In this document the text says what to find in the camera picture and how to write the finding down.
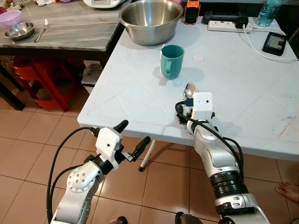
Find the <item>black cable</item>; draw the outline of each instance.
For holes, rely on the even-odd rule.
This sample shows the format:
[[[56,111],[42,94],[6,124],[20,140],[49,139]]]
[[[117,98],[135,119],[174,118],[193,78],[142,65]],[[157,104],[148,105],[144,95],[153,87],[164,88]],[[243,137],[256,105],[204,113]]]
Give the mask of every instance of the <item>black cable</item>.
[[[226,137],[223,137],[226,141],[231,141],[231,142],[233,142],[234,144],[235,144],[235,146],[237,146],[237,148],[238,148],[238,151],[239,151],[239,154],[240,154],[240,160],[241,160],[241,163],[242,163],[242,166],[244,167],[244,157],[243,157],[243,151],[242,151],[242,149],[241,149],[241,147],[240,147],[240,145],[239,145],[239,143],[238,142],[236,142],[235,140],[233,140],[233,139],[230,139],[230,138],[226,138]]]
[[[189,118],[189,117],[183,115],[183,114],[179,111],[179,109],[178,109],[178,106],[179,106],[179,105],[182,105],[182,104],[185,104],[185,102],[184,102],[184,101],[180,101],[180,102],[176,103],[176,105],[175,105],[175,109],[176,109],[176,112],[178,113],[178,115],[179,115],[180,117],[182,117],[182,118],[185,118],[186,120],[192,121],[193,123],[195,123],[195,124],[197,124],[197,125],[203,127],[204,129],[208,130],[208,131],[211,132],[213,135],[215,135],[220,141],[222,141],[222,142],[229,148],[229,150],[232,152],[232,154],[234,155],[235,159],[237,160],[237,164],[238,164],[239,169],[240,169],[240,174],[241,174],[241,177],[243,178],[243,165],[242,165],[242,163],[241,163],[241,161],[240,161],[240,158],[239,158],[238,154],[237,154],[237,153],[235,152],[235,150],[231,147],[231,145],[230,145],[227,141],[225,141],[225,139],[224,139],[220,134],[218,134],[217,132],[215,132],[213,129],[207,127],[206,125],[200,123],[200,122],[197,121],[197,120],[194,120],[194,119],[192,119],[192,118]]]
[[[54,166],[55,166],[55,162],[56,162],[56,158],[58,156],[59,151],[61,150],[62,146],[65,144],[65,142],[76,132],[81,131],[81,130],[93,130],[94,128],[92,127],[80,127],[78,129],[76,129],[75,131],[73,131],[72,133],[70,133],[65,140],[63,140],[63,142],[60,144],[60,146],[58,147],[54,159],[53,159],[53,163],[52,163],[52,167],[50,170],[50,175],[49,175],[49,181],[48,181],[48,188],[47,188],[47,217],[48,217],[48,221],[51,221],[53,218],[53,214],[52,214],[52,210],[50,211],[50,208],[52,207],[52,204],[50,204],[50,189],[51,189],[51,182],[52,182],[52,176],[53,176],[53,171],[54,171]]]
[[[52,188],[51,188],[51,192],[50,192],[50,213],[52,214],[52,202],[53,202],[53,194],[54,194],[54,189],[55,189],[55,186],[56,186],[56,183],[58,181],[58,179],[67,171],[69,170],[72,170],[72,169],[76,169],[78,167],[81,167],[83,166],[83,164],[81,165],[76,165],[76,166],[73,166],[73,167],[69,167],[65,170],[63,170],[60,174],[58,174],[58,176],[56,177],[55,181],[53,182],[53,185],[52,185]]]

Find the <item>power strip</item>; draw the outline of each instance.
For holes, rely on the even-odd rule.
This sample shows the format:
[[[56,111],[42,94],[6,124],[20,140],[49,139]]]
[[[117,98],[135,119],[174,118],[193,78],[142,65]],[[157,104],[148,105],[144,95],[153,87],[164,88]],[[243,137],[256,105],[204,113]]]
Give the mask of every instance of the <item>power strip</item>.
[[[209,21],[207,29],[211,31],[226,31],[226,32],[236,32],[244,33],[243,29],[238,29],[235,27],[234,22],[227,21]],[[246,33],[250,33],[252,30],[252,25],[249,22],[245,28]]]

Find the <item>stainless steel bowl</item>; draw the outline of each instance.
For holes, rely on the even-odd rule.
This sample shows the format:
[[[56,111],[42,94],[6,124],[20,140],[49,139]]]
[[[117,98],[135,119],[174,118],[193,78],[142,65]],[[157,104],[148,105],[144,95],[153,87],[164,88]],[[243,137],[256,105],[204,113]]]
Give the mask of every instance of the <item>stainless steel bowl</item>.
[[[34,33],[34,25],[31,22],[22,22],[8,28],[5,37],[18,41],[31,36]]]
[[[170,0],[140,0],[124,7],[119,18],[135,43],[152,46],[171,38],[182,13]]]

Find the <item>fork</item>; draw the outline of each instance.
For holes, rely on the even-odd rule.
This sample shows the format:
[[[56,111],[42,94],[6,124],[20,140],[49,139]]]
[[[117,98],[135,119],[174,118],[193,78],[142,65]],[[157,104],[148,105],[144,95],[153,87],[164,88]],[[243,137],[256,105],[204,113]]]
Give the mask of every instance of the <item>fork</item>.
[[[41,38],[41,35],[43,34],[43,32],[45,32],[45,30],[48,28],[48,20],[45,19],[45,26],[43,28],[43,30],[41,31],[41,33],[39,34],[39,36],[36,38],[36,40],[34,41],[34,43],[38,42],[39,41],[39,38]]]

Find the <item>tiled floor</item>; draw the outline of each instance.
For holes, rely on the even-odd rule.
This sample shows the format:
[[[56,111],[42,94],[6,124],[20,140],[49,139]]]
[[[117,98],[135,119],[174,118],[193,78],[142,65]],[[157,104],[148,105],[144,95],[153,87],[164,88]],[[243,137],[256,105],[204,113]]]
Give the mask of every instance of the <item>tiled floor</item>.
[[[0,99],[0,224],[43,224],[54,153],[78,127],[76,117],[88,95],[81,91],[71,103],[72,110],[62,113],[38,109],[25,93],[15,94],[28,103],[22,112]],[[138,141],[124,137],[123,144],[132,151]],[[94,143],[95,138],[84,131],[72,137],[58,156],[53,176],[95,154]],[[142,173],[140,164],[141,160],[125,161],[106,177],[93,197],[89,224],[107,224],[118,216],[125,216],[130,224],[174,224],[178,211],[190,212],[204,224],[219,220],[212,187],[193,148],[158,142]],[[299,218],[299,205],[274,190],[282,181],[299,184],[298,162],[245,155],[245,176],[248,189],[272,224]],[[65,191],[63,178],[57,183],[53,209]]]

